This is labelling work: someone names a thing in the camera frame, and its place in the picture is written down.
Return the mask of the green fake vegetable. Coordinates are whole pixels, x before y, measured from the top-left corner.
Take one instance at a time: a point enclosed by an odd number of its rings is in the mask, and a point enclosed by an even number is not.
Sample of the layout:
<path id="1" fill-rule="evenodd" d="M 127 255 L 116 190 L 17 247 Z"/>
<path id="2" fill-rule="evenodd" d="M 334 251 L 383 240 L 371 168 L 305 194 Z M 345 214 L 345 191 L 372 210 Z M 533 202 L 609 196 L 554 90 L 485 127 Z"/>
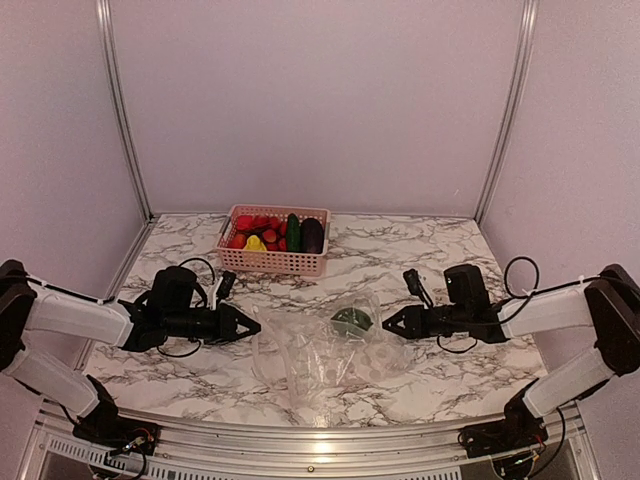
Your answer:
<path id="1" fill-rule="evenodd" d="M 373 326 L 371 317 L 365 311 L 355 307 L 337 311 L 330 321 L 334 330 L 341 336 L 363 337 Z"/>

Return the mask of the clear zip top bag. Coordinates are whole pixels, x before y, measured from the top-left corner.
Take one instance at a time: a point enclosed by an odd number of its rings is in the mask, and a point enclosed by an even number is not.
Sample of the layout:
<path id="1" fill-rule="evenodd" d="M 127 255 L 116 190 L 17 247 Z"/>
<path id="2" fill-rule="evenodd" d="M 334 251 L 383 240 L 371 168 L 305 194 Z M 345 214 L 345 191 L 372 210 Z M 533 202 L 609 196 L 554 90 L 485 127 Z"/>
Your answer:
<path id="1" fill-rule="evenodd" d="M 331 325 L 339 310 L 365 311 L 373 326 L 363 337 L 341 336 Z M 338 387 L 376 384 L 410 369 L 412 358 L 402 339 L 382 328 L 378 296 L 369 289 L 346 294 L 308 313 L 253 309 L 261 332 L 252 339 L 253 373 L 284 392 L 294 405 Z"/>

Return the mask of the yellow fake lemon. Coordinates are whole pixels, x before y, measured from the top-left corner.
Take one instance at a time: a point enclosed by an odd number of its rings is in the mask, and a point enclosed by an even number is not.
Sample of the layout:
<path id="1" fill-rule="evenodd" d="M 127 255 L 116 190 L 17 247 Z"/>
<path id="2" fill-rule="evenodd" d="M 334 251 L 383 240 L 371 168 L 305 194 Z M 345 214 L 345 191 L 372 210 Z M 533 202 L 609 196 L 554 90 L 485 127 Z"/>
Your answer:
<path id="1" fill-rule="evenodd" d="M 244 249 L 247 251 L 265 252 L 267 251 L 267 246 L 259 236 L 251 235 L 247 238 Z"/>

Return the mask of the red fake pepper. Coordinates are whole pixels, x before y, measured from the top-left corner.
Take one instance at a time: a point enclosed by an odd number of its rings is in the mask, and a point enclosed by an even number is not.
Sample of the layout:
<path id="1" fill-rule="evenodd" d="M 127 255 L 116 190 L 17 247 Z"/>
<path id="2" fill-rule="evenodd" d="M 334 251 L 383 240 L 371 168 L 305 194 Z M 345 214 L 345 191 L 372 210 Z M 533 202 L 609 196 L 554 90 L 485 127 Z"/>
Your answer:
<path id="1" fill-rule="evenodd" d="M 228 247 L 231 249 L 244 249 L 247 244 L 247 236 L 243 233 L 237 233 L 229 242 Z"/>

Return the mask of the red fake strawberries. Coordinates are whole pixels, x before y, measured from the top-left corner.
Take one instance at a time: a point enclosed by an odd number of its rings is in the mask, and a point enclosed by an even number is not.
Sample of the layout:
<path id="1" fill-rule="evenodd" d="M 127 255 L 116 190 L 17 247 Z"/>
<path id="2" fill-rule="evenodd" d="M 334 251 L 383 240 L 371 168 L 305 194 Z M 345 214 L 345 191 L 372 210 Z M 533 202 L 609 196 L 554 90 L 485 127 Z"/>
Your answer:
<path id="1" fill-rule="evenodd" d="M 252 232 L 263 240 L 268 251 L 286 252 L 286 227 L 287 222 L 278 217 L 258 215 L 254 217 Z"/>

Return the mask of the red fake tomato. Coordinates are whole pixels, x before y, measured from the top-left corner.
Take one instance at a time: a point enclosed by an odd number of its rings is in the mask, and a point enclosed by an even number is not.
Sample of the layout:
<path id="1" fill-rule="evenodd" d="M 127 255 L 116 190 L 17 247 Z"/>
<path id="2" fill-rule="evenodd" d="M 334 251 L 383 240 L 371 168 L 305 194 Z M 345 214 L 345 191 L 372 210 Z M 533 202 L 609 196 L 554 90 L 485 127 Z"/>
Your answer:
<path id="1" fill-rule="evenodd" d="M 239 232 L 248 232 L 253 229 L 254 217 L 252 215 L 240 215 L 236 219 L 236 229 Z"/>

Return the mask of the green fake cucumber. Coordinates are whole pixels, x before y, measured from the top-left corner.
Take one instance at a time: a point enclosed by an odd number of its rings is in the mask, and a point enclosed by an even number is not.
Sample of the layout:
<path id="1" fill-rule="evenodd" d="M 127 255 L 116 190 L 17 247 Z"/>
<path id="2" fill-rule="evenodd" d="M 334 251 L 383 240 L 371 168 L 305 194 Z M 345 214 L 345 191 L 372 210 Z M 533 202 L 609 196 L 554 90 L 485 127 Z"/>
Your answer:
<path id="1" fill-rule="evenodd" d="M 294 213 L 288 215 L 285 240 L 288 252 L 299 253 L 301 251 L 300 220 Z"/>

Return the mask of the purple fake eggplant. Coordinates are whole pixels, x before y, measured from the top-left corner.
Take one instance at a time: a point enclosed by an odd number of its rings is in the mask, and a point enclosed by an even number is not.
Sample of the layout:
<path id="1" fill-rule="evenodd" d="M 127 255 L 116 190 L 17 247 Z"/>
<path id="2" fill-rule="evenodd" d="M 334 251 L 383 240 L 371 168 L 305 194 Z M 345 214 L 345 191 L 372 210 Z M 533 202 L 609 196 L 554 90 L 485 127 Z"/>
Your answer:
<path id="1" fill-rule="evenodd" d="M 300 226 L 301 252 L 305 254 L 321 254 L 324 246 L 324 227 L 315 218 L 306 218 Z"/>

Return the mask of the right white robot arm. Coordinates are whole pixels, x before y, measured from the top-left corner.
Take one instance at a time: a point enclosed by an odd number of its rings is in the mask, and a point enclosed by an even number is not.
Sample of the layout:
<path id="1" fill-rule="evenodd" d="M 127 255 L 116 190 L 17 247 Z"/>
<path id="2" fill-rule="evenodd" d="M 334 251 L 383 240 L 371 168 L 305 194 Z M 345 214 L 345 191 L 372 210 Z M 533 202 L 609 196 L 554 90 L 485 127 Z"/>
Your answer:
<path id="1" fill-rule="evenodd" d="M 590 346 L 533 381 L 505 406 L 495 438 L 506 448 L 519 446 L 533 433 L 534 423 L 556 408 L 639 368 L 639 286 L 619 264 L 498 302 L 491 300 L 480 269 L 471 264 L 445 271 L 448 301 L 442 305 L 429 296 L 415 270 L 406 271 L 404 280 L 419 301 L 382 326 L 406 340 L 465 333 L 480 343 L 502 344 L 543 333 L 590 331 Z"/>

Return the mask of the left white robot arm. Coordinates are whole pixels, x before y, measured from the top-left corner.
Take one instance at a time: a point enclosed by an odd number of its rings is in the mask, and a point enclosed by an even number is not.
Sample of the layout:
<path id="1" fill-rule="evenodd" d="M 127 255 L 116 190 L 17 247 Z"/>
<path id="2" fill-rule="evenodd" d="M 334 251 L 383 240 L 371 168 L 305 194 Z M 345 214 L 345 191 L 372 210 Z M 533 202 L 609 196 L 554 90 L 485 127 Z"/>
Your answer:
<path id="1" fill-rule="evenodd" d="M 31 332 L 53 332 L 143 353 L 170 338 L 231 343 L 258 334 L 260 324 L 226 303 L 234 274 L 207 294 L 195 272 L 170 266 L 135 301 L 97 299 L 30 276 L 18 260 L 1 266 L 1 371 L 86 420 L 106 445 L 125 438 L 126 423 L 107 392 L 58 358 L 32 348 Z"/>

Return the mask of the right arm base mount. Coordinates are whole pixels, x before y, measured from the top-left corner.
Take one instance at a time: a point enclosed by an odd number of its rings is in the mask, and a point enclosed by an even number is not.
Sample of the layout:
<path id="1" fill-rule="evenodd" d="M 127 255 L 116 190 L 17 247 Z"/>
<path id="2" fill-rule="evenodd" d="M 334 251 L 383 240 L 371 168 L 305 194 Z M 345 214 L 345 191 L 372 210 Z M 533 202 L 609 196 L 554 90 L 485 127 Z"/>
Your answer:
<path id="1" fill-rule="evenodd" d="M 521 389 L 505 405 L 501 420 L 463 427 L 457 441 L 469 458 L 494 455 L 545 443 L 544 421 L 534 417 L 524 404 L 524 395 L 533 385 Z"/>

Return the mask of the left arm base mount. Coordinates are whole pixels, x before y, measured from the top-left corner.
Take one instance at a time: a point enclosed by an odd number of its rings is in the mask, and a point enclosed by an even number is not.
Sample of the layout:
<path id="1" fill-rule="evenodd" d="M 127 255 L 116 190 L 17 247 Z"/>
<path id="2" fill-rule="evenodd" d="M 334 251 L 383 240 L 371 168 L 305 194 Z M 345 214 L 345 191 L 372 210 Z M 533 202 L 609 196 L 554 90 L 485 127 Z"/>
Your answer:
<path id="1" fill-rule="evenodd" d="M 125 446 L 141 438 L 139 448 L 145 455 L 155 451 L 160 427 L 156 423 L 123 417 L 113 397 L 95 378 L 88 380 L 97 391 L 97 406 L 87 415 L 74 421 L 73 435 L 77 438 L 116 449 L 119 453 Z"/>

